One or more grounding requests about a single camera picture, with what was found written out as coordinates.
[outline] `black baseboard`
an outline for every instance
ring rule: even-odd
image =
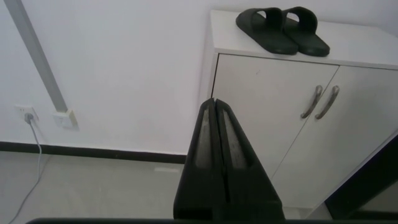
[[[132,161],[146,162],[165,162],[173,164],[184,164],[184,155],[172,155],[153,152],[129,152],[111,149],[90,149],[84,147],[65,147],[41,145],[43,154],[61,155],[61,156],[81,156],[104,159],[124,159]],[[28,152],[39,153],[36,144],[25,144],[15,142],[0,142],[0,151],[7,152]]]

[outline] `plug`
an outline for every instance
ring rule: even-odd
[[[32,124],[32,120],[33,120],[33,114],[31,114],[31,113],[26,113],[25,114],[25,118],[24,118],[24,120],[25,120],[25,122],[27,123],[27,124]]]

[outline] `gray floor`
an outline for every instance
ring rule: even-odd
[[[0,151],[0,223],[13,217],[33,186],[36,165],[37,154]],[[178,164],[50,155],[43,155],[42,167],[40,183],[13,224],[39,217],[172,218],[183,169]],[[284,212],[288,219],[300,218],[295,209]]]

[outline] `cabinet top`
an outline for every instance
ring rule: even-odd
[[[279,55],[264,50],[236,26],[239,12],[210,14],[213,46],[220,54],[398,70],[398,38],[377,27],[318,22],[317,35],[330,47],[327,57]]]

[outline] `cabinet door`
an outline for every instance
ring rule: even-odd
[[[313,208],[398,129],[398,71],[341,66],[275,173],[287,207]],[[332,88],[340,91],[321,119]]]
[[[213,97],[232,107],[272,177],[304,125],[317,85],[326,88],[337,66],[220,55]]]

